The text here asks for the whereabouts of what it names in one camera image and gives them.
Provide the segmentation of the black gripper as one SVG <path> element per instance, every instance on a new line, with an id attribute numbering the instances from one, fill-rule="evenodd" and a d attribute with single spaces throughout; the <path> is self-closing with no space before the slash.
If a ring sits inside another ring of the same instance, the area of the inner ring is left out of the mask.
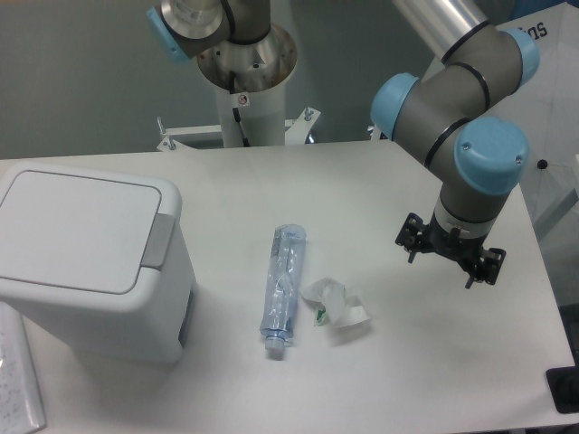
<path id="1" fill-rule="evenodd" d="M 507 253 L 499 248 L 482 249 L 483 242 L 483 236 L 462 237 L 457 228 L 446 231 L 435 214 L 428 225 L 413 212 L 407 215 L 395 238 L 395 244 L 408 253 L 409 263 L 413 263 L 418 253 L 429 253 L 430 244 L 435 253 L 457 262 L 469 275 L 465 288 L 471 288 L 474 283 L 494 286 L 498 279 Z"/>

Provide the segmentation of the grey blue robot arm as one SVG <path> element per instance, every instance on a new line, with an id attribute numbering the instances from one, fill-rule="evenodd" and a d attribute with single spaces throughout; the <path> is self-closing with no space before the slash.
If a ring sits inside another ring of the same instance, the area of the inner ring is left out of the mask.
<path id="1" fill-rule="evenodd" d="M 376 92 L 374 125 L 441 181 L 432 218 L 410 214 L 396 243 L 456 262 L 469 283 L 494 284 L 506 257 L 483 244 L 527 163 L 516 125 L 489 110 L 536 73 L 540 54 L 519 29 L 498 30 L 471 1 L 400 1 L 397 9 L 441 70 L 400 73 Z M 285 84 L 297 65 L 291 36 L 267 1 L 162 1 L 147 11 L 175 62 L 196 61 L 216 92 L 223 144 L 281 146 Z"/>

